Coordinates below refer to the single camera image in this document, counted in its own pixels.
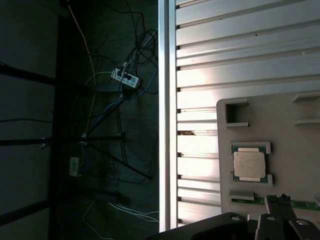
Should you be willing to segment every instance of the gray floor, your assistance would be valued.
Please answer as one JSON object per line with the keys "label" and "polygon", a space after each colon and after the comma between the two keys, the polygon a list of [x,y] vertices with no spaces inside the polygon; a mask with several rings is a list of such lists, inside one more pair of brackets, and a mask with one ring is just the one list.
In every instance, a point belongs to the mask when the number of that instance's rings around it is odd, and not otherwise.
{"label": "gray floor", "polygon": [[[105,1],[108,5],[120,11],[128,11],[125,1]],[[145,16],[146,29],[156,29],[158,25],[158,1],[157,0],[128,0],[132,11],[142,12]],[[102,7],[98,1],[92,3],[75,3],[71,5],[79,17],[80,26],[87,38],[91,49],[99,46],[105,38],[105,30],[102,25],[89,17],[93,17],[106,26],[108,39],[100,53],[112,58],[121,66],[135,46],[134,29],[130,14],[119,14]],[[65,43],[65,58],[63,60],[63,75],[65,78],[84,84],[92,75],[88,55],[85,52],[81,35],[74,22],[68,25],[70,31]],[[101,58],[93,58],[95,71],[111,71],[113,64],[105,59],[101,64]],[[146,64],[139,68],[139,77],[144,79],[146,86],[155,71],[155,66]],[[98,83],[108,82],[110,75],[97,77]],[[158,89],[158,77],[150,87],[151,92]],[[70,106],[74,99],[70,96],[66,105]],[[92,95],[82,97],[74,107],[74,119],[85,118],[89,114]],[[116,95],[98,94],[93,114],[101,113],[107,105],[112,103]],[[126,154],[129,164],[147,173],[152,162],[150,174],[153,179],[142,184],[130,184],[123,181],[139,182],[143,177],[121,166],[117,166],[105,156],[89,149],[87,151],[90,173],[93,176],[84,175],[80,182],[86,186],[114,191],[121,195],[119,202],[126,207],[141,212],[153,212],[159,209],[159,181],[158,181],[158,95],[145,94],[142,98],[132,99],[120,107],[122,130],[126,137]],[[85,129],[85,122],[76,123],[74,131],[81,134]],[[106,136],[117,132],[116,116],[112,114],[92,136]],[[99,142],[99,147],[110,151],[115,156],[121,157],[118,142]],[[72,155],[80,157],[79,146],[72,145]],[[61,207],[59,229],[61,239],[100,239],[96,233],[83,222],[83,215],[89,205],[94,201],[89,197],[78,197]],[[106,201],[97,201],[87,215],[87,221],[93,225],[104,237],[120,239],[145,239],[158,232],[157,222],[147,222],[141,218],[113,209]]]}

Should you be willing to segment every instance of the extension cord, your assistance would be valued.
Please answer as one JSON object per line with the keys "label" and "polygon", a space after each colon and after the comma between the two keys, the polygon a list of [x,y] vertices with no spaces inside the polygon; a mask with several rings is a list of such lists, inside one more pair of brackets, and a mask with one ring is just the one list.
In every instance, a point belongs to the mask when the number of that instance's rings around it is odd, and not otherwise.
{"label": "extension cord", "polygon": [[138,83],[139,83],[138,77],[131,75],[127,72],[121,72],[121,70],[118,68],[115,68],[112,71],[111,77],[121,82],[122,84],[128,85],[134,89],[138,87]]}
{"label": "extension cord", "polygon": [[75,156],[70,157],[70,167],[69,167],[69,175],[72,177],[79,176],[79,163],[80,159]]}

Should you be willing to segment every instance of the white slatted wall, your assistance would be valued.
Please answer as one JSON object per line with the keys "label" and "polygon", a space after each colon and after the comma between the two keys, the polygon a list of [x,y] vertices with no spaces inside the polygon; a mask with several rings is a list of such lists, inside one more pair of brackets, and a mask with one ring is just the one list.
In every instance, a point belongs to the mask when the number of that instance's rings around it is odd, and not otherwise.
{"label": "white slatted wall", "polygon": [[169,101],[176,101],[170,228],[221,213],[218,100],[320,90],[319,0],[175,2],[168,2],[176,45],[169,63]]}

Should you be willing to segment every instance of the green circuit board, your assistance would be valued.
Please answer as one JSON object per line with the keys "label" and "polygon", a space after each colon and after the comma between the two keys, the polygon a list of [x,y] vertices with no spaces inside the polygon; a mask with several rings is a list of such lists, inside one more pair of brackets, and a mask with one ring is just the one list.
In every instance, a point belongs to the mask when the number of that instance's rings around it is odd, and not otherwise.
{"label": "green circuit board", "polygon": [[[255,197],[253,201],[232,199],[231,202],[238,203],[238,204],[264,205],[265,199],[263,197]],[[319,211],[320,212],[320,206],[318,206],[315,202],[291,200],[291,206],[293,209],[303,209],[303,210]]]}

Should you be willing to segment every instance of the yellow cable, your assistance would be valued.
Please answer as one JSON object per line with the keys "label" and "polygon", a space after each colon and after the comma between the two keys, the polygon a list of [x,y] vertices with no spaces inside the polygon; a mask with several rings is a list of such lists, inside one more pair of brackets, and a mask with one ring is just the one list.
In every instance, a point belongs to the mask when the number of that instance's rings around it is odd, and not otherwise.
{"label": "yellow cable", "polygon": [[[94,64],[92,62],[92,58],[91,58],[91,55],[90,55],[90,51],[89,51],[89,48],[88,48],[88,45],[87,45],[87,41],[86,41],[86,37],[85,35],[83,34],[83,32],[81,31],[81,28],[76,20],[76,17],[74,15],[74,13],[72,12],[72,9],[70,7],[70,3],[69,3],[69,0],[67,0],[67,3],[68,3],[68,8],[70,10],[70,13],[73,17],[73,20],[79,30],[79,32],[81,33],[82,35],[82,38],[83,38],[83,41],[84,41],[84,45],[85,45],[85,48],[86,48],[86,51],[88,53],[88,56],[89,56],[89,59],[90,59],[90,63],[91,63],[91,67],[92,67],[92,72],[93,72],[93,83],[94,85],[96,85],[96,72],[95,72],[95,67],[94,67]],[[94,109],[94,105],[95,105],[95,101],[96,101],[96,94],[93,95],[93,99],[92,99],[92,104],[91,104],[91,109],[90,109],[90,113],[89,113],[89,117],[88,117],[88,120],[86,122],[86,128],[85,128],[85,131],[88,131],[88,128],[89,128],[89,124],[90,124],[90,118],[92,116],[92,113],[93,113],[93,109]]]}

